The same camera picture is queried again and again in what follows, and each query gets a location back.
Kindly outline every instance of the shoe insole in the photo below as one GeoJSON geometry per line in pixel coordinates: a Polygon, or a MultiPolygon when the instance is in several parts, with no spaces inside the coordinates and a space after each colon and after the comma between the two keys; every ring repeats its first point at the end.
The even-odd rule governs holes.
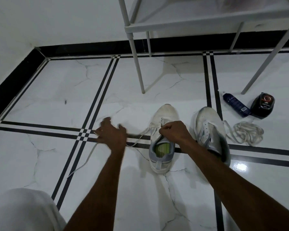
{"type": "Polygon", "coordinates": [[[154,147],[157,157],[162,158],[164,155],[170,153],[170,143],[158,144],[154,147]]]}

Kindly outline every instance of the white shelf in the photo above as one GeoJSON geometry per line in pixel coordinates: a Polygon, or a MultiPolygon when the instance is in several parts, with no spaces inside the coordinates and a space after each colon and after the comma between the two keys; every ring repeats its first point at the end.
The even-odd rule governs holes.
{"type": "Polygon", "coordinates": [[[216,0],[141,0],[135,22],[127,33],[160,30],[167,27],[222,24],[289,17],[289,2],[274,0],[262,9],[221,12],[216,0]]]}

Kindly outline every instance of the blue spray bottle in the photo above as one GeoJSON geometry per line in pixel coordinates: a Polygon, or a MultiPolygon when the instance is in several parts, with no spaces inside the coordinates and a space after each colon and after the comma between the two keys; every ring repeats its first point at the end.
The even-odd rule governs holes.
{"type": "Polygon", "coordinates": [[[241,117],[244,118],[251,114],[250,109],[230,93],[223,91],[222,96],[224,101],[226,101],[226,103],[230,105],[241,117]]]}

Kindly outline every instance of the hand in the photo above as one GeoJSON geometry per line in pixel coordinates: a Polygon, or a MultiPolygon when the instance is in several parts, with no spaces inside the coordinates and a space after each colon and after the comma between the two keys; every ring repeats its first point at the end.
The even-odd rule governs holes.
{"type": "Polygon", "coordinates": [[[169,122],[162,126],[160,134],[169,141],[182,144],[184,141],[195,141],[188,132],[185,124],[181,121],[169,122]]]}
{"type": "Polygon", "coordinates": [[[104,118],[100,127],[95,131],[99,136],[97,142],[106,144],[111,151],[124,151],[127,138],[126,129],[121,125],[118,129],[115,128],[110,120],[110,117],[104,118]]]}

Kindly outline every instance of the shelf leg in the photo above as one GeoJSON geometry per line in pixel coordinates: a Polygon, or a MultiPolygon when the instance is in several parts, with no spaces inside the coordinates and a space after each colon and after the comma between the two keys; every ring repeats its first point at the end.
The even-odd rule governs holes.
{"type": "Polygon", "coordinates": [[[240,25],[239,25],[238,31],[235,34],[235,38],[233,39],[233,42],[232,42],[232,44],[230,46],[230,49],[229,49],[230,53],[232,52],[233,47],[235,46],[235,43],[237,42],[237,40],[239,38],[239,35],[240,35],[241,31],[242,31],[243,26],[244,26],[244,22],[241,22],[240,25]]]}
{"type": "Polygon", "coordinates": [[[138,74],[138,78],[139,78],[139,83],[140,83],[141,92],[144,94],[144,93],[145,93],[144,83],[143,83],[143,81],[142,81],[142,76],[141,76],[141,71],[140,71],[138,56],[137,56],[137,52],[136,52],[136,48],[135,48],[135,43],[134,43],[134,39],[133,39],[133,33],[127,33],[126,35],[127,35],[128,40],[129,40],[129,44],[131,45],[131,52],[132,52],[132,54],[133,54],[133,58],[134,58],[135,66],[136,66],[136,70],[137,70],[137,74],[138,74]]]}
{"type": "Polygon", "coordinates": [[[147,43],[148,43],[148,49],[149,49],[149,56],[152,57],[152,52],[151,52],[151,44],[150,44],[150,35],[149,32],[145,32],[147,35],[147,43]]]}
{"type": "Polygon", "coordinates": [[[281,50],[281,48],[285,45],[285,43],[289,40],[289,29],[285,33],[285,35],[281,38],[281,40],[278,42],[276,47],[273,49],[273,51],[270,53],[270,55],[266,58],[264,63],[260,66],[260,68],[257,70],[255,75],[251,78],[251,80],[248,82],[246,87],[241,92],[242,95],[244,95],[248,89],[253,85],[253,83],[256,81],[256,79],[261,75],[261,73],[266,69],[266,67],[270,64],[270,62],[273,60],[273,58],[278,54],[278,52],[281,50]]]}

